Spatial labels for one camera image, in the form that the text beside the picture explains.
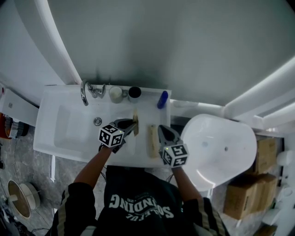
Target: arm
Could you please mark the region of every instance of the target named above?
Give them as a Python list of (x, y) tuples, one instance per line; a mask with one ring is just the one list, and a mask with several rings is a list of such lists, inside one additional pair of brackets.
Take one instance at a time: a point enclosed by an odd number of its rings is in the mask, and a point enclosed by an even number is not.
[(199, 191), (190, 181), (181, 167), (172, 168), (180, 195), (183, 199), (183, 213), (185, 217), (195, 224), (199, 235), (205, 231), (214, 232), (214, 235), (229, 236), (218, 212), (212, 207), (208, 198), (202, 198)]
[(192, 199), (202, 199), (199, 191), (194, 187), (189, 177), (181, 167), (172, 168), (183, 202)]
[(80, 235), (87, 226), (94, 225), (93, 188), (111, 152), (112, 149), (103, 147), (81, 170), (74, 183), (65, 189), (47, 236)]
[(102, 168), (104, 167), (111, 153), (111, 148), (102, 147), (100, 152), (97, 153), (81, 170), (74, 180), (74, 183), (87, 183), (92, 187), (92, 189), (94, 189)]

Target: sink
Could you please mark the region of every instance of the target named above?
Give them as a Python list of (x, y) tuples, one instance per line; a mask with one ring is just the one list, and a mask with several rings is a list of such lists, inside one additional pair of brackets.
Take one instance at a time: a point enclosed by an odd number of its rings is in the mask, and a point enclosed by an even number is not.
[[(121, 118), (133, 118), (137, 109), (139, 134), (131, 133), (126, 144), (116, 153), (111, 154), (107, 165), (132, 167), (165, 167), (160, 158), (148, 156), (147, 127), (151, 124), (170, 126), (170, 103), (164, 109), (157, 108), (157, 102), (163, 90), (141, 88), (142, 96), (133, 104), (127, 98), (119, 104), (111, 102), (106, 86), (106, 94), (93, 98), (86, 91), (89, 105), (85, 106), (80, 95), (79, 85), (61, 85), (47, 87), (40, 105), (34, 150), (88, 162), (100, 146), (99, 128)], [(100, 126), (94, 125), (94, 119), (101, 118)]]
[(199, 191), (223, 184), (249, 169), (257, 143), (246, 124), (212, 115), (197, 115), (181, 134), (189, 149), (184, 171)]

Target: chrome faucet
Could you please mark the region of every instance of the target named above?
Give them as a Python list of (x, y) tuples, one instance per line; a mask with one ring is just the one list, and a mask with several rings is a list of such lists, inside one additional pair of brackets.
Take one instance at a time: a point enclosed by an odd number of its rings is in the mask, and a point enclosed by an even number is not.
[(102, 89), (100, 88), (94, 88), (93, 85), (91, 85), (86, 79), (82, 80), (81, 83), (81, 98), (85, 106), (88, 106), (88, 101), (86, 99), (86, 94), (85, 94), (85, 85), (87, 84), (88, 86), (88, 91), (92, 94), (92, 97), (97, 98), (103, 98), (103, 96), (106, 93), (106, 85), (103, 84)]

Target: striped sleeve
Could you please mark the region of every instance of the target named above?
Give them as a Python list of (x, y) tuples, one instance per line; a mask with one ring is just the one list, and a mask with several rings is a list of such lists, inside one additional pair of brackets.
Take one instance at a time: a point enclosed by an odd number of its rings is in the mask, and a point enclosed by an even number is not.
[(94, 194), (86, 183), (72, 183), (62, 194), (59, 209), (47, 236), (81, 235), (89, 225), (95, 224)]
[(208, 198), (193, 199), (183, 204), (183, 213), (187, 220), (210, 232), (213, 236), (229, 236), (218, 212)]

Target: gray floor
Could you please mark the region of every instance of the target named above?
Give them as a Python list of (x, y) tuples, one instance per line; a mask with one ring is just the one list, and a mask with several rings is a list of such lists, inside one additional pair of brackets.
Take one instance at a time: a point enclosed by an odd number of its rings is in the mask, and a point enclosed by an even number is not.
[[(22, 218), (14, 209), (14, 214), (20, 222), (28, 227), (29, 230), (37, 228), (50, 228), (53, 220), (53, 209), (58, 208), (61, 201), (61, 194), (65, 187), (73, 182), (79, 171), (86, 165), (83, 162), (77, 162), (64, 158), (56, 157), (55, 180), (50, 179), (50, 161), (51, 156), (33, 150), (34, 128), (30, 128), (26, 137), (20, 137), (17, 140), (4, 140), (1, 148), (1, 159), (6, 168), (0, 170), (0, 195), (3, 195), (3, 189), (8, 194), (7, 183), (14, 180), (17, 183), (32, 183), (37, 190), (41, 190), (41, 205), (32, 212), (30, 219)], [(150, 169), (155, 176), (161, 179), (167, 179), (171, 174), (168, 169)], [(273, 168), (274, 174), (278, 173), (278, 168)], [(103, 204), (103, 193), (105, 180), (100, 176), (94, 189), (96, 217), (99, 216)], [(251, 236), (258, 229), (264, 212), (252, 214), (246, 217), (241, 225), (236, 228), (237, 221), (222, 214), (227, 183), (214, 189), (212, 196), (213, 206), (220, 212), (230, 235), (232, 236)], [(44, 235), (46, 230), (36, 232), (36, 235)]]

